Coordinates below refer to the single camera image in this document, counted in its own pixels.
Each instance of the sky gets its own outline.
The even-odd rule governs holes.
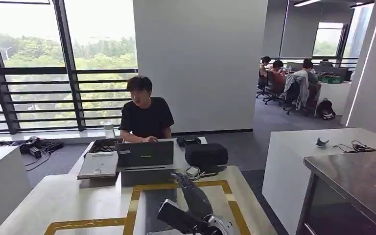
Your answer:
[[[132,0],[65,0],[65,4],[73,41],[87,43],[135,36]],[[57,40],[53,5],[0,3],[0,33]]]

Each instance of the window sill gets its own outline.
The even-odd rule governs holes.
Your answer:
[[[120,131],[115,129],[116,136],[120,135]],[[104,138],[104,129],[85,130],[85,131],[46,131],[46,132],[30,132],[18,133],[14,135],[0,134],[0,141],[23,141],[32,136],[38,136],[47,140],[58,140],[64,144],[90,143],[94,140]]]

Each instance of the robotic hand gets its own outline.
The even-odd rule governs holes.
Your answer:
[[[158,219],[179,230],[183,234],[232,235],[233,224],[213,214],[205,193],[181,173],[172,176],[178,181],[188,205],[188,211],[166,199],[159,209]]]

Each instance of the black hair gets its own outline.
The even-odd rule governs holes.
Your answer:
[[[126,90],[129,92],[133,91],[152,91],[152,82],[148,77],[145,76],[134,76],[129,81],[127,81]]]
[[[264,57],[261,59],[261,62],[262,62],[262,63],[270,63],[271,60],[272,60],[272,58],[270,58],[269,56],[264,56]]]
[[[311,69],[311,68],[313,68],[313,63],[310,62],[309,60],[308,61],[304,61],[304,64],[302,65],[302,67],[304,69]]]
[[[281,68],[281,67],[283,67],[283,62],[281,61],[281,60],[277,60],[277,61],[275,61],[275,62],[273,62],[273,67],[274,68]]]

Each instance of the white power adapter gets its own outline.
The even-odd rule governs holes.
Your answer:
[[[200,169],[194,166],[191,166],[185,171],[185,174],[187,174],[189,178],[197,178],[200,175],[200,173]]]

